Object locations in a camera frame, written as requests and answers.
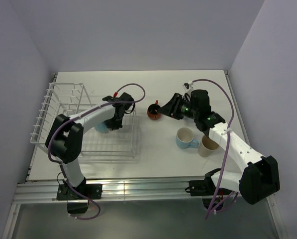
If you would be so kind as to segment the tall light blue mug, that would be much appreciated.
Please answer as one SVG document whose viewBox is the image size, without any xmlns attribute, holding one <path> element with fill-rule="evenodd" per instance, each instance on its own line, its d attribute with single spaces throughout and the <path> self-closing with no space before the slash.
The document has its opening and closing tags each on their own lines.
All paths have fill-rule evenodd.
<svg viewBox="0 0 297 239">
<path fill-rule="evenodd" d="M 94 129 L 99 133 L 109 133 L 109 129 L 106 127 L 104 122 L 97 124 Z"/>
</svg>

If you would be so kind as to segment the light blue cream-lined mug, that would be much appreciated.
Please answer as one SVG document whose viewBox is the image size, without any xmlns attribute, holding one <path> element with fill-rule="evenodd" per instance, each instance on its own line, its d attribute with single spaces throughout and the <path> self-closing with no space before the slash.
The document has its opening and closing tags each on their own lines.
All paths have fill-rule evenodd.
<svg viewBox="0 0 297 239">
<path fill-rule="evenodd" d="M 194 139 L 194 133 L 187 127 L 178 129 L 175 141 L 177 147 L 181 149 L 199 147 L 199 142 Z"/>
</svg>

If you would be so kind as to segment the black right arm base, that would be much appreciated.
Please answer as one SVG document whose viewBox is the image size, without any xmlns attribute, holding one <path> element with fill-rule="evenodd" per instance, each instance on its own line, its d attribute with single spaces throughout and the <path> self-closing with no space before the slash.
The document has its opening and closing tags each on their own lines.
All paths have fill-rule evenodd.
<svg viewBox="0 0 297 239">
<path fill-rule="evenodd" d="M 213 196 L 216 186 L 211 181 L 211 176 L 217 172 L 220 172 L 220 168 L 208 172 L 207 174 L 205 174 L 205 178 L 202 180 L 189 181 L 189 186 L 185 188 L 185 192 L 190 193 L 192 197 Z M 231 190 L 220 188 L 213 203 L 213 207 L 223 200 L 223 196 L 229 195 L 231 192 Z"/>
</svg>

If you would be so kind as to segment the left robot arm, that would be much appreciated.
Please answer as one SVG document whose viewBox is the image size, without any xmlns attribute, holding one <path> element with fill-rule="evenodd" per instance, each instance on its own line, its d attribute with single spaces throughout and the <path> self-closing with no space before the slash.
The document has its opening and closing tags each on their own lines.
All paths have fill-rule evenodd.
<svg viewBox="0 0 297 239">
<path fill-rule="evenodd" d="M 69 181 L 68 193 L 73 198 L 80 199 L 86 193 L 86 179 L 78 162 L 84 134 L 92 128 L 100 133 L 122 128 L 123 117 L 134 104 L 130 94 L 122 93 L 120 97 L 106 96 L 100 104 L 80 114 L 60 114 L 54 119 L 45 146 L 49 160 L 60 165 Z"/>
</svg>

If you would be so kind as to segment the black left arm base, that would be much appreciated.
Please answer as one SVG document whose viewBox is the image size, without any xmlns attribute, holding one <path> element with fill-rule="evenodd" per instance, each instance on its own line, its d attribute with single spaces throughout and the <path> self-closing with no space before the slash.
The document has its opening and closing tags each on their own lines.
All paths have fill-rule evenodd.
<svg viewBox="0 0 297 239">
<path fill-rule="evenodd" d="M 77 188 L 74 188 L 80 194 L 90 198 L 92 200 L 99 200 L 102 193 L 102 184 L 87 184 L 86 179 Z M 90 202 L 79 203 L 73 202 L 76 200 L 84 200 L 83 197 L 76 194 L 63 180 L 63 183 L 58 186 L 58 192 L 56 196 L 57 201 L 67 201 L 67 212 L 69 214 L 84 214 Z"/>
</svg>

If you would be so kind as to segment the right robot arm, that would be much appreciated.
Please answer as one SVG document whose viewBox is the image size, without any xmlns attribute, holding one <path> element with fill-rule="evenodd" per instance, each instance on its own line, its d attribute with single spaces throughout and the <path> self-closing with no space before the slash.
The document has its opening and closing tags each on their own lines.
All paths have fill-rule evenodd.
<svg viewBox="0 0 297 239">
<path fill-rule="evenodd" d="M 254 205 L 280 190 L 276 159 L 258 153 L 235 134 L 225 119 L 212 111 L 206 90 L 192 91 L 189 101 L 175 93 L 159 112 L 176 120 L 193 119 L 197 129 L 223 148 L 241 171 L 232 173 L 214 169 L 201 183 L 194 185 L 190 182 L 190 187 L 195 188 L 190 191 L 191 196 L 210 196 L 223 189 L 226 193 L 240 193 L 247 203 Z"/>
</svg>

